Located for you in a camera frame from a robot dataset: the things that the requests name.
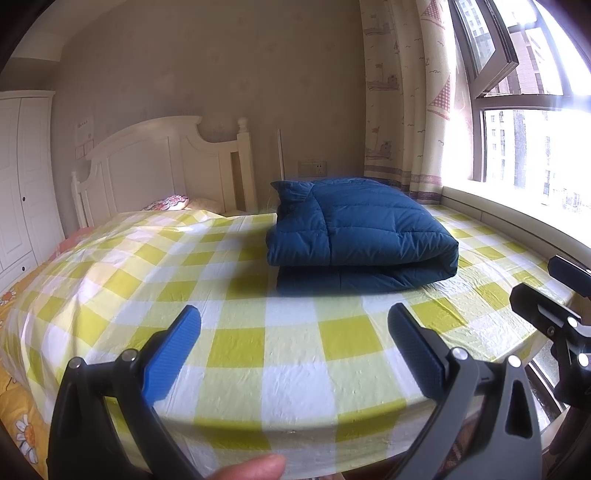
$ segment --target window sill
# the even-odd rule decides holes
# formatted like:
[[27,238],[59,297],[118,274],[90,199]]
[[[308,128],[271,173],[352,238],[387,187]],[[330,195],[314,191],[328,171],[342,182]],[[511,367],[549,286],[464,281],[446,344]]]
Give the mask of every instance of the window sill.
[[[443,187],[444,205],[446,199],[465,205],[468,209],[465,213],[468,215],[472,212],[470,209],[474,210],[472,216],[476,217],[480,211],[479,219],[485,223],[493,223],[488,220],[494,220],[493,226],[501,222],[508,223],[513,228],[530,234],[537,239],[536,245],[528,245],[533,249],[536,249],[540,242],[545,242],[559,250],[556,253],[566,254],[588,267],[591,266],[591,227],[584,215],[566,210],[556,212],[544,205],[528,201],[527,196],[518,190],[471,180],[448,182]],[[512,231],[506,230],[505,233],[516,236]],[[551,248],[537,250],[545,257],[551,256],[548,254]]]

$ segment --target white wardrobe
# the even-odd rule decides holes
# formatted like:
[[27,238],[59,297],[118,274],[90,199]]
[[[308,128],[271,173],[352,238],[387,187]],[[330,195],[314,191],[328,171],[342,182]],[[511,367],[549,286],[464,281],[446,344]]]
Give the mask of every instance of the white wardrobe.
[[0,92],[0,295],[64,239],[51,175],[54,92]]

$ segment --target yellow checkered bed sheet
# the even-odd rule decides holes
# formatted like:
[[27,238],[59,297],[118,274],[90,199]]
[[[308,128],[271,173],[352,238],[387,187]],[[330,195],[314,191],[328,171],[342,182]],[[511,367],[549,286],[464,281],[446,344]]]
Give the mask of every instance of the yellow checkered bed sheet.
[[433,408],[388,333],[394,303],[475,358],[528,359],[544,339],[511,312],[511,288],[525,281],[562,303],[572,297],[540,257],[453,210],[428,209],[459,241],[457,276],[400,293],[301,298],[275,293],[265,257],[274,214],[121,215],[17,299],[0,338],[4,364],[49,423],[71,357],[104,362],[139,349],[190,303],[202,333],[154,408],[202,474],[268,451],[287,456],[285,478],[387,458],[409,447]]

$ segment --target bedpost finial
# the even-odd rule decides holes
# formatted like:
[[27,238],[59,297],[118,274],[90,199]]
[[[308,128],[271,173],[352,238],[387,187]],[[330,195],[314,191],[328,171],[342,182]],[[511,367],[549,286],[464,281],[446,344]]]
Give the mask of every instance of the bedpost finial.
[[240,117],[238,119],[238,126],[240,127],[240,130],[238,130],[239,134],[248,132],[248,118],[245,116]]

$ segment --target wall socket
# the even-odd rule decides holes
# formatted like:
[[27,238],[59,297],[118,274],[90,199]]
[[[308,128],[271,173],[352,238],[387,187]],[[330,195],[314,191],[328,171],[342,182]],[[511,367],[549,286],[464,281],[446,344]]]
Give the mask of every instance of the wall socket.
[[308,179],[312,177],[326,177],[326,162],[312,161],[312,162],[298,162],[297,175],[301,179]]

